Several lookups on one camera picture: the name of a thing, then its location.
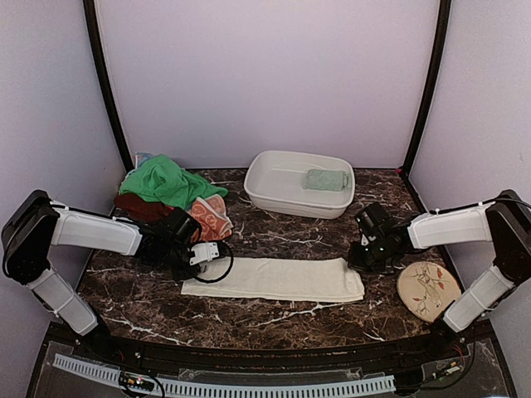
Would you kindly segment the mint green panda towel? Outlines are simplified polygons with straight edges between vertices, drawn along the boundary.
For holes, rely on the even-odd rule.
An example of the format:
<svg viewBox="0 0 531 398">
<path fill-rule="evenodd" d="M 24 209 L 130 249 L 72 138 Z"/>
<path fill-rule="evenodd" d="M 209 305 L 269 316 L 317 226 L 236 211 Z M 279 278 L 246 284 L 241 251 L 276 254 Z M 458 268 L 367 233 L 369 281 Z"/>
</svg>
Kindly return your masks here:
<svg viewBox="0 0 531 398">
<path fill-rule="evenodd" d="M 341 192 L 349 184 L 349 175 L 345 171 L 310 169 L 303 178 L 305 190 Z"/>
</svg>

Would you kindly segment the cream white towel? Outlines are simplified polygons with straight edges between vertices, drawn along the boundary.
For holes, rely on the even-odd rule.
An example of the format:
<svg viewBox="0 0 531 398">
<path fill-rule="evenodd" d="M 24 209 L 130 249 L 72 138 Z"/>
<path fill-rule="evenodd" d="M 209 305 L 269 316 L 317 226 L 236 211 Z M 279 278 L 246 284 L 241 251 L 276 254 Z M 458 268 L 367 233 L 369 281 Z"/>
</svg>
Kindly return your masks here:
<svg viewBox="0 0 531 398">
<path fill-rule="evenodd" d="M 358 272 L 342 258 L 284 260 L 235 258 L 230 273 L 211 283 L 183 282 L 181 294 L 214 298 L 346 303 L 364 298 Z"/>
</svg>

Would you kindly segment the white plastic basin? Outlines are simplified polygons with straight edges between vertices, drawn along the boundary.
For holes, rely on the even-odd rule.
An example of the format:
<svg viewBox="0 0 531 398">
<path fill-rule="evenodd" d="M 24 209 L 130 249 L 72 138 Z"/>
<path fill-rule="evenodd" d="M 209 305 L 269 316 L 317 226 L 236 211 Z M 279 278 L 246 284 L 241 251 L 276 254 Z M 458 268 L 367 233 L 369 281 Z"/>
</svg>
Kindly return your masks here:
<svg viewBox="0 0 531 398">
<path fill-rule="evenodd" d="M 338 192 L 305 189 L 309 170 L 344 172 L 346 187 Z M 261 210 L 320 219 L 341 216 L 352 203 L 355 176 L 341 158 L 318 154 L 269 150 L 259 153 L 249 166 L 244 189 Z"/>
</svg>

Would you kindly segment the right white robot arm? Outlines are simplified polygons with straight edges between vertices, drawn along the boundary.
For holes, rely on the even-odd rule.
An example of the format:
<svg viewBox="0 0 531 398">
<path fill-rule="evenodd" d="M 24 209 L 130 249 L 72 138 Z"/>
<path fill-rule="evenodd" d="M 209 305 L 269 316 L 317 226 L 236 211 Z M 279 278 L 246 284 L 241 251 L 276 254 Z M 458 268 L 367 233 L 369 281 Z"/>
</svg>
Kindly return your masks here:
<svg viewBox="0 0 531 398">
<path fill-rule="evenodd" d="M 485 241 L 494 246 L 492 265 L 435 321 L 424 353 L 442 359 L 455 346 L 455 334 L 505 299 L 530 278 L 530 205 L 513 190 L 497 197 L 397 221 L 377 202 L 356 216 L 360 239 L 350 245 L 348 266 L 385 274 L 404 255 L 434 246 Z"/>
</svg>

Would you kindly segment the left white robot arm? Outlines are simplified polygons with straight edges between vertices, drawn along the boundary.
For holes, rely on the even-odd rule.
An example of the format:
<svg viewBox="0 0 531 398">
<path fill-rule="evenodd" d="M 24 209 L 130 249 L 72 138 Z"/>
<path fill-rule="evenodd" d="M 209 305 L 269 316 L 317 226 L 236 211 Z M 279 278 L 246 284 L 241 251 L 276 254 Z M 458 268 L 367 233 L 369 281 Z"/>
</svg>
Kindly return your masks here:
<svg viewBox="0 0 531 398">
<path fill-rule="evenodd" d="M 27 286 L 52 313 L 84 337 L 85 349 L 100 362 L 117 354 L 117 344 L 99 328 L 96 312 L 58 274 L 48 259 L 53 245 L 106 250 L 147 265 L 167 265 L 177 280 L 198 275 L 202 262 L 219 255 L 215 243 L 193 243 L 202 228 L 180 208 L 155 222 L 102 216 L 53 201 L 35 190 L 2 228 L 2 270 Z"/>
</svg>

